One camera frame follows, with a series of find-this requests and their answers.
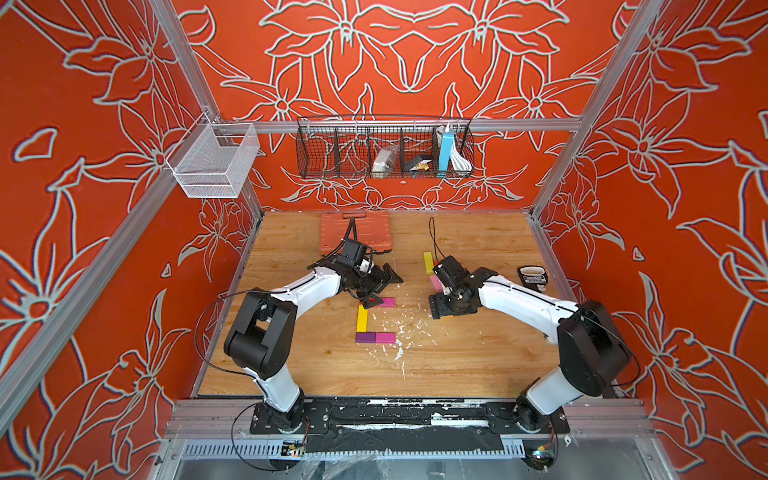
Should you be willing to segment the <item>small magenta block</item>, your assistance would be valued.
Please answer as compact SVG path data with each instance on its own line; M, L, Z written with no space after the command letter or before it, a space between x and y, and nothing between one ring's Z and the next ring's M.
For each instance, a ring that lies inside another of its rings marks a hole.
M380 307L382 308L395 308L397 306L396 299L394 297L383 297Z

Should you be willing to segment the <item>long yellow block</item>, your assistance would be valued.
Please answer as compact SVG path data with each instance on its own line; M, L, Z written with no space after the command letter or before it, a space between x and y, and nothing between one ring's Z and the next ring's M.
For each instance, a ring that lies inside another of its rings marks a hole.
M367 333L368 332L368 310L363 306L358 306L358 313L356 319L356 332Z

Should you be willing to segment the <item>magenta long block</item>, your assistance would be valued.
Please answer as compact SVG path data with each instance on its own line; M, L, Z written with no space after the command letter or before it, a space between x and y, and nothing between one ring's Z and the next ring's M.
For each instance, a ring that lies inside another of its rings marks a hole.
M393 332L376 332L375 342L377 344L395 344L397 342L397 336Z

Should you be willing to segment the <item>purple small block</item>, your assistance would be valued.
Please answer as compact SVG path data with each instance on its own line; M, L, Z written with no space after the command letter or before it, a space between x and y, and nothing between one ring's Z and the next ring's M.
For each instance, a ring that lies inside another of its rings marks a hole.
M357 332L355 342L358 344L375 344L377 342L376 332Z

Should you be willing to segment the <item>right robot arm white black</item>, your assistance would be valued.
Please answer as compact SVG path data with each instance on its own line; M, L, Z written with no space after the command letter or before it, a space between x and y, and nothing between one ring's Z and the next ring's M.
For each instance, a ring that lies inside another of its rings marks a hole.
M497 272L473 272L450 257L433 268L442 291L429 297L432 317L466 316L482 307L540 331L558 348L559 365L516 398L512 417L536 433L564 405L599 397L633 358L609 311L598 301L557 299L518 285Z

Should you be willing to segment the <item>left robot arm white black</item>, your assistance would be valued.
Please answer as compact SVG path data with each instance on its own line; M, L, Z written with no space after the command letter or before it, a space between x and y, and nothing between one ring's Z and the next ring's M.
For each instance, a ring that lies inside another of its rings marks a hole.
M261 390L269 425L293 433L303 423L305 395L287 366L297 320L341 292L350 293L366 309L378 306L387 286L403 282L388 264L365 264L362 269L315 266L279 290L246 294L223 352Z

